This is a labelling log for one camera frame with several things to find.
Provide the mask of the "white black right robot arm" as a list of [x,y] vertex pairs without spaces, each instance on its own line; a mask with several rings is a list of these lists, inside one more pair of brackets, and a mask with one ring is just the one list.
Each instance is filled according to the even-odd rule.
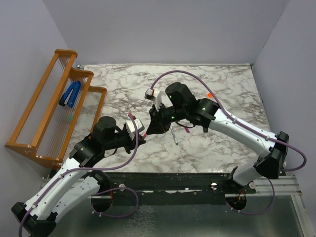
[[166,133],[173,122],[186,119],[194,126],[218,131],[250,148],[258,158],[235,167],[230,173],[227,188],[232,193],[240,192],[257,178],[279,177],[287,154],[289,136],[286,133],[267,132],[245,121],[238,124],[239,119],[229,118],[226,110],[221,109],[217,102],[208,98],[196,99],[189,88],[180,82],[169,85],[165,93],[172,103],[170,107],[162,103],[159,90],[148,89],[145,93],[145,98],[154,103],[149,110],[151,122],[146,131],[148,135]]

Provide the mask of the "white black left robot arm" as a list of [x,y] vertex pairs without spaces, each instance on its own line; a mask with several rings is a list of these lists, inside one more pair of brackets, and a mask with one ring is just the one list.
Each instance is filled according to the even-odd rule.
[[144,130],[141,120],[132,114],[128,118],[120,129],[113,117],[101,117],[44,187],[25,203],[14,204],[11,211],[20,223],[19,236],[23,230],[33,237],[49,236],[57,223],[87,197],[108,191],[107,169],[95,167],[105,151],[125,148],[134,157],[139,145],[145,143],[140,135]]

